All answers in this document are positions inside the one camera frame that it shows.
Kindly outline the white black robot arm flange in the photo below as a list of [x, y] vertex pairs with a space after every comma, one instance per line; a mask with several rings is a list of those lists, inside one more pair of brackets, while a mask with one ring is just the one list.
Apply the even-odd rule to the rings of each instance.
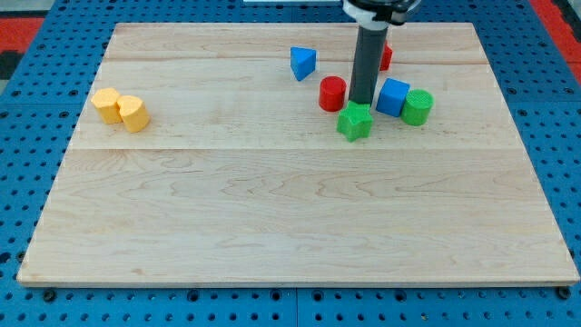
[[343, 0], [342, 10], [360, 27], [379, 31], [404, 25], [421, 4], [422, 0]]

